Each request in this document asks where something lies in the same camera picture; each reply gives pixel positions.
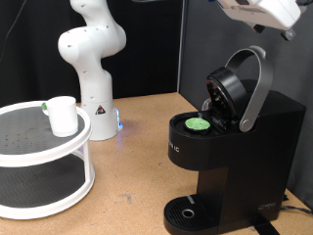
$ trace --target table surface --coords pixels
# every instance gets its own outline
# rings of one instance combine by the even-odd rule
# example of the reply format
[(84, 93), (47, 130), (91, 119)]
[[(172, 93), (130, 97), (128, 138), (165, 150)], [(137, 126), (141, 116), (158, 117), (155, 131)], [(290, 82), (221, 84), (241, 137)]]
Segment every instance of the table surface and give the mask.
[[(91, 142), (96, 171), (90, 193), (66, 211), (33, 220), (0, 219), (0, 235), (168, 234), (164, 206), (196, 193), (198, 173), (173, 164), (167, 156), (168, 123), (196, 109), (178, 93), (114, 100), (123, 130), (106, 141)], [(284, 206), (306, 208), (291, 192)], [(313, 216), (282, 211), (272, 222), (282, 234), (312, 235)], [(230, 235), (257, 235), (246, 228)]]

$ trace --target perforated tray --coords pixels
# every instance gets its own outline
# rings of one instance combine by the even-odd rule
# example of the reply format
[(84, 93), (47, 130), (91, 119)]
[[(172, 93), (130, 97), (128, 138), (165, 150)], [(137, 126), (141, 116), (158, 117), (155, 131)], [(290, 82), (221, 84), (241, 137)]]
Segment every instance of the perforated tray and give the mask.
[(53, 135), (49, 117), (40, 107), (14, 110), (0, 116), (0, 154), (25, 155), (53, 149), (75, 138), (84, 128), (78, 116), (78, 131), (69, 137)]
[(84, 161), (73, 154), (46, 164), (0, 167), (0, 205), (46, 206), (71, 195), (84, 182)]

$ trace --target cup handle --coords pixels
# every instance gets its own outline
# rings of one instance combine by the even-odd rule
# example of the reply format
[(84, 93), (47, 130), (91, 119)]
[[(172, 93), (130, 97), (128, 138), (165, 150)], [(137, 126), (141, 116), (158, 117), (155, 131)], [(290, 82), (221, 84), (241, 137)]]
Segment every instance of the cup handle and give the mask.
[(42, 103), (41, 109), (42, 109), (42, 112), (43, 112), (46, 116), (49, 115), (49, 114), (48, 114), (48, 109), (47, 109), (46, 102)]

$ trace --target black coffee maker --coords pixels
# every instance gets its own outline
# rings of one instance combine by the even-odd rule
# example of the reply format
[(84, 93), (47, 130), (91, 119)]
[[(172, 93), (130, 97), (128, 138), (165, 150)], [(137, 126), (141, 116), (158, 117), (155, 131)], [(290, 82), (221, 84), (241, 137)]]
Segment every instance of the black coffee maker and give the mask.
[[(166, 205), (169, 233), (222, 234), (278, 218), (305, 107), (270, 90), (265, 54), (256, 46), (237, 52), (208, 76), (204, 111), (170, 121), (168, 157), (199, 171), (199, 181), (196, 194)], [(239, 80), (236, 71), (250, 56), (258, 60), (259, 78)], [(191, 118), (210, 127), (192, 128)]]

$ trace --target black cable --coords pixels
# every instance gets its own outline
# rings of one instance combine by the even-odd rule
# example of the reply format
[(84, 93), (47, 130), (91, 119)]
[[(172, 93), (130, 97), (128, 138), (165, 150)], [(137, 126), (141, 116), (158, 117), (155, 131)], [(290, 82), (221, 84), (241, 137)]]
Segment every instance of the black cable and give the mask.
[(282, 206), (281, 207), (281, 211), (285, 211), (285, 210), (300, 210), (302, 212), (306, 212), (308, 214), (313, 215), (313, 211), (308, 210), (308, 209), (302, 209), (302, 208), (295, 208), (295, 207), (291, 207), (291, 206)]
[(5, 41), (4, 41), (3, 50), (2, 50), (2, 53), (1, 53), (0, 62), (2, 61), (4, 52), (5, 52), (5, 50), (6, 50), (7, 41), (8, 41), (8, 37), (9, 37), (9, 35), (10, 35), (10, 32), (12, 31), (13, 27), (16, 25), (16, 23), (17, 23), (17, 21), (18, 21), (18, 19), (19, 19), (19, 17), (20, 17), (20, 14), (21, 14), (21, 12), (22, 12), (22, 9), (23, 9), (23, 7), (24, 7), (26, 1), (27, 1), (27, 0), (24, 0), (24, 1), (23, 1), (22, 6), (21, 6), (21, 8), (20, 8), (20, 11), (19, 11), (19, 13), (18, 13), (16, 19), (14, 20), (12, 26), (10, 27), (10, 29), (9, 29), (9, 31), (8, 31), (8, 33), (7, 33), (6, 39), (5, 39)]

